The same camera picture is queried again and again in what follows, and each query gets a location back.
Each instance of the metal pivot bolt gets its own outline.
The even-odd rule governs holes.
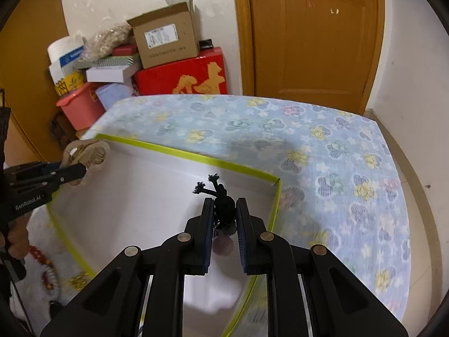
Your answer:
[[[274,240],[274,234],[271,232],[264,232],[260,235],[260,239],[263,241],[272,241]]]
[[[179,233],[178,234],[178,241],[180,242],[187,242],[190,241],[192,236],[189,233]]]
[[[125,249],[125,255],[128,257],[135,256],[138,253],[138,248],[135,246],[129,246]]]
[[[323,245],[318,244],[313,248],[313,251],[319,256],[324,256],[327,252],[327,249]]]

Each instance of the floor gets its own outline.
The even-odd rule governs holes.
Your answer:
[[[432,267],[430,265],[429,244],[421,214],[404,174],[396,162],[395,164],[404,197],[406,198],[412,250],[409,299],[402,324],[407,329],[409,337],[416,337],[429,319],[430,296],[432,294]]]

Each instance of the blue patterned tablecloth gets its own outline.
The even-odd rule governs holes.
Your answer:
[[[409,220],[395,165],[375,122],[293,101],[156,95],[116,103],[84,137],[97,133],[279,176],[282,194],[274,231],[297,246],[326,245],[398,319],[403,317],[410,279]],[[266,325],[265,289],[259,280],[233,335],[260,334]]]

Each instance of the plastic bag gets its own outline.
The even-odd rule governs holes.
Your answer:
[[[114,48],[127,42],[131,29],[131,26],[125,22],[100,30],[87,41],[79,60],[92,62],[109,56]]]

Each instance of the black cord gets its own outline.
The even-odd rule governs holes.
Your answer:
[[[36,333],[34,332],[31,322],[30,322],[30,317],[28,316],[28,313],[26,313],[26,309],[25,309],[25,306],[23,305],[22,298],[19,295],[19,290],[17,290],[16,283],[12,279],[11,279],[11,282],[13,284],[17,298],[19,299],[19,303],[20,303],[20,306],[22,307],[23,313],[25,314],[26,323],[28,324],[28,333],[31,334],[31,337],[36,337]]]

